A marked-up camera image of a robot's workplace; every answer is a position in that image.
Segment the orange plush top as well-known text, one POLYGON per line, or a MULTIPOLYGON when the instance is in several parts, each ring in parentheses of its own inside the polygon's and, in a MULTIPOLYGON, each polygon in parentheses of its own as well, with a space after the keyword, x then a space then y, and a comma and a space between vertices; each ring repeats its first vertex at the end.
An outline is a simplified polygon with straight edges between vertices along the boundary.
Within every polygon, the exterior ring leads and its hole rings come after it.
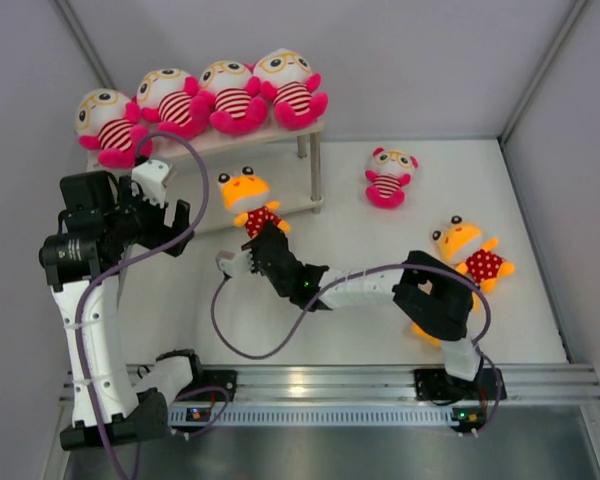
POLYGON ((217 184, 225 210, 233 215, 233 224, 244 228, 250 239, 267 224, 284 233, 291 231, 291 225, 277 215, 280 202, 269 199, 269 184, 251 166, 244 166, 235 175, 220 173, 217 184))

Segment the orange plush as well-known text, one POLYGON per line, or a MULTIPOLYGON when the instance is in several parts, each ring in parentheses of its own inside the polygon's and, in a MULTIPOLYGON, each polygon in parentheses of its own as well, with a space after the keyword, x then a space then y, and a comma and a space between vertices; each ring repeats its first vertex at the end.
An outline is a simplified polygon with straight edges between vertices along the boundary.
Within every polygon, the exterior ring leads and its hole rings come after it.
POLYGON ((432 347, 434 347, 436 349, 440 349, 441 348, 441 342, 440 342, 440 340, 438 338, 435 338, 435 337, 431 336, 430 334, 426 333, 417 324, 411 323, 410 329, 411 329, 411 333, 414 336, 420 338, 421 340, 426 341, 428 344, 430 344, 432 347))
POLYGON ((440 259, 458 273, 471 279, 482 292, 492 292, 498 281, 516 271, 513 262, 496 252, 497 237, 488 237, 475 223, 459 215, 431 232, 440 259))
POLYGON ((291 225, 277 215, 280 202, 269 199, 269 184, 251 166, 244 166, 235 175, 220 173, 217 184, 225 210, 233 215, 233 224, 244 228, 250 239, 267 224, 284 233, 291 231, 291 225))

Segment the pink panda plush face down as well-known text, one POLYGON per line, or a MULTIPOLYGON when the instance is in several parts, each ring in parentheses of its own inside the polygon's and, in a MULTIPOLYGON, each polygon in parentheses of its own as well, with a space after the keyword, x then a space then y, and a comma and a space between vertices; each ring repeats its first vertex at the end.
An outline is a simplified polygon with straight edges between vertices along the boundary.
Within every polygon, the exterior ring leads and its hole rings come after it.
POLYGON ((198 80, 179 68, 164 67, 148 72, 133 100, 142 118, 158 131, 191 140, 210 125, 211 109, 199 95, 198 80))

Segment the pink panda plush top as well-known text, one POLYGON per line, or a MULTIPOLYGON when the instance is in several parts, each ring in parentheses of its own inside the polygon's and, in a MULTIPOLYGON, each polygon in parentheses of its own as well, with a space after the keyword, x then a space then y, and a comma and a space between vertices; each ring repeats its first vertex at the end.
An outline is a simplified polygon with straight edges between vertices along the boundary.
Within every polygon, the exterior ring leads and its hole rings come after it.
POLYGON ((370 203, 382 209, 396 209, 406 198, 404 189, 413 180, 419 161, 401 150, 377 147, 371 166, 365 170, 369 185, 365 189, 370 203))

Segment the orange plush bottom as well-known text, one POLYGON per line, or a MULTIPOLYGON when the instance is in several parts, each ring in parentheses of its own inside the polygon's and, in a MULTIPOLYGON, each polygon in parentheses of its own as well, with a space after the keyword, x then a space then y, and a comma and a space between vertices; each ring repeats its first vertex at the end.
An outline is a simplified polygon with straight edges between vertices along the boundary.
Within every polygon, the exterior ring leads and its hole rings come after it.
POLYGON ((434 347, 436 349, 440 349, 441 348, 441 342, 440 342, 440 340, 438 338, 435 338, 435 337, 431 336, 430 334, 426 333, 417 324, 411 323, 410 329, 411 329, 411 333, 414 336, 420 338, 421 340, 426 341, 428 344, 430 344, 432 347, 434 347))

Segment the pink panda plush with glasses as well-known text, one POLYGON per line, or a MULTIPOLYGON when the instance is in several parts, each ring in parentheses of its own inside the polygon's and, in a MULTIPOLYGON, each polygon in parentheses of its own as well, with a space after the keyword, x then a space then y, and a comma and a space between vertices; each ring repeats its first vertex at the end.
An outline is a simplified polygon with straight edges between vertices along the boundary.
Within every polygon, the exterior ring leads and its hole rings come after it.
POLYGON ((307 128, 328 108, 328 94, 318 91, 321 75, 296 51, 280 48, 265 55, 255 63, 253 74, 276 122, 287 130, 307 128))

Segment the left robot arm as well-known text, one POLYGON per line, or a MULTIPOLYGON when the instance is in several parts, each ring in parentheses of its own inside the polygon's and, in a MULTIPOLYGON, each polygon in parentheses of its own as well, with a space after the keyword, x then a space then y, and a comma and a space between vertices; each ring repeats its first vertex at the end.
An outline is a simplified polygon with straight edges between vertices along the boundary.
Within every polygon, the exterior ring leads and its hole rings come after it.
POLYGON ((65 208, 39 262, 62 317, 71 363, 72 420, 60 434, 65 451, 159 438, 169 404, 205 390, 192 349, 158 356, 138 384, 122 353, 118 293, 126 250, 140 245, 177 257, 193 235, 186 201, 178 201, 173 222, 165 222, 169 175, 160 165, 154 173, 140 167, 120 177, 94 171, 60 182, 65 208))

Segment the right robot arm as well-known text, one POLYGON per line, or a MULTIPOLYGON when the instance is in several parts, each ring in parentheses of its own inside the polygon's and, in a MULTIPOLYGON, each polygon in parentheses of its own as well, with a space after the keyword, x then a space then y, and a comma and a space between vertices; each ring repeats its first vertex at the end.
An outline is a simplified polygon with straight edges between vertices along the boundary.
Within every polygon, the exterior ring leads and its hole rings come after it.
POLYGON ((469 338, 468 319, 474 305, 485 297, 477 284, 430 254, 412 250, 401 263, 337 270, 296 258, 286 234, 270 223, 241 250, 250 270, 266 277, 276 293, 303 314, 396 306, 439 342, 451 392, 468 397, 481 388, 484 360, 477 342, 469 338))

